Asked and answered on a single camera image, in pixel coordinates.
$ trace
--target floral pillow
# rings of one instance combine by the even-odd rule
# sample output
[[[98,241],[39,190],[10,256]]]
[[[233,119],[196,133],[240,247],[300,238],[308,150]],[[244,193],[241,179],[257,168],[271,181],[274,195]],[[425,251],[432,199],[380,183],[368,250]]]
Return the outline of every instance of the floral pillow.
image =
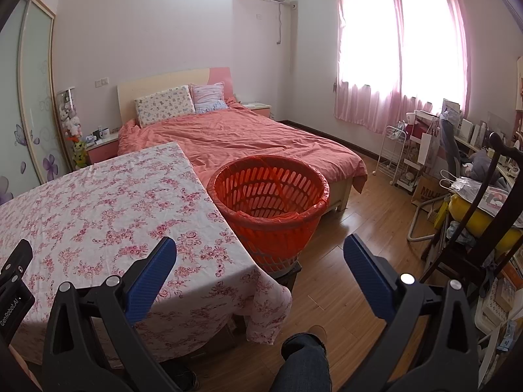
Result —
[[[177,116],[195,113],[189,86],[160,91],[140,97],[134,102],[136,103],[138,122],[142,128]]]
[[[228,108],[224,98],[225,85],[223,82],[210,86],[195,86],[191,84],[190,87],[196,113]]]

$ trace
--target pink tablecloth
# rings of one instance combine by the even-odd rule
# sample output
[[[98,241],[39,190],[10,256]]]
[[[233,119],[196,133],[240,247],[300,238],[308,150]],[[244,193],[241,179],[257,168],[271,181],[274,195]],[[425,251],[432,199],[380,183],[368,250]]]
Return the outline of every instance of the pink tablecloth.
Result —
[[[291,295],[254,263],[174,142],[85,168],[0,206],[0,263],[23,238],[34,253],[24,281],[36,303],[12,345],[41,363],[58,286],[122,275],[164,236],[176,241],[178,259],[136,326],[158,360],[203,346],[233,313],[249,316],[249,340],[273,343]],[[115,364],[108,338],[101,341]]]

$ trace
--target wardrobe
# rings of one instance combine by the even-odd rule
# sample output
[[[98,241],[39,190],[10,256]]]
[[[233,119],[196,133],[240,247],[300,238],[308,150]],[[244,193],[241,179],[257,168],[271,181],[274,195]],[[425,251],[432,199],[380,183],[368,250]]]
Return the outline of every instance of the wardrobe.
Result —
[[[71,172],[54,103],[54,16],[20,0],[0,32],[0,205]]]

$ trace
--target mug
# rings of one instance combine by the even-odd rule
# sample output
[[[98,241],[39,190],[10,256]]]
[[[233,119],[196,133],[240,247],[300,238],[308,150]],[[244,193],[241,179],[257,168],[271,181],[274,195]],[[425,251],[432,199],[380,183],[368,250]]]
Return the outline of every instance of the mug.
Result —
[[[102,129],[100,131],[100,138],[101,139],[108,139],[110,134],[111,134],[111,132],[109,131],[109,128]]]

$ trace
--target plush toy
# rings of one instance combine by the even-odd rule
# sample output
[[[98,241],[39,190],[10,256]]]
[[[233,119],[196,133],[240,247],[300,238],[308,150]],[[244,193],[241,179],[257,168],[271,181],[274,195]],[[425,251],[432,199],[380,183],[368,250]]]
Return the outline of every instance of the plush toy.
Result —
[[[69,117],[68,112],[67,112],[63,107],[61,107],[61,108],[60,108],[60,120],[61,120],[62,122],[65,122],[65,120],[66,120],[68,117]]]
[[[85,150],[85,143],[83,141],[75,142],[73,150],[73,160],[76,162],[76,168],[85,168],[87,166],[87,152]]]
[[[60,121],[65,135],[69,137],[82,137],[82,128],[80,126],[80,118],[76,116],[76,110],[70,103],[66,103],[59,110]]]
[[[73,137],[81,137],[82,136],[82,128],[80,127],[80,118],[78,116],[75,116],[73,118],[69,118],[69,121],[66,121],[67,123],[67,129],[71,133]]]

